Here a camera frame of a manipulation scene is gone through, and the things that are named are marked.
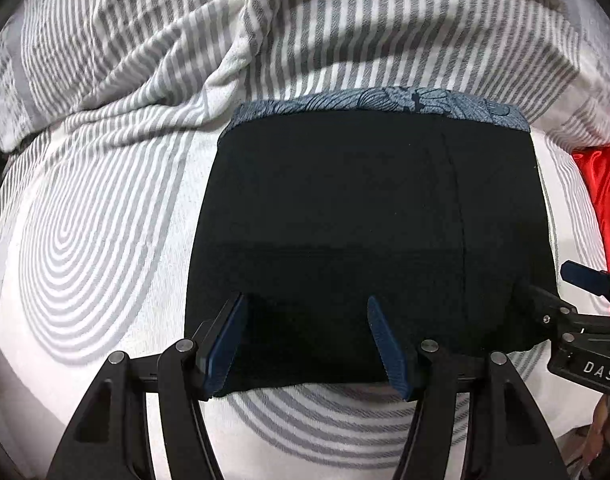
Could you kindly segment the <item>person's right hand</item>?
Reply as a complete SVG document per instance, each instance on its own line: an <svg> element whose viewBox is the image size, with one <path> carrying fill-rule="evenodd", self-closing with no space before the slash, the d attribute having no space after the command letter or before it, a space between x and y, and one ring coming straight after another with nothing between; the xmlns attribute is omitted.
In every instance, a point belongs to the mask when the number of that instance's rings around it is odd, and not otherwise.
<svg viewBox="0 0 610 480"><path fill-rule="evenodd" d="M607 445L610 446L610 396L604 394L593 412L582 451L582 463L589 466Z"/></svg>

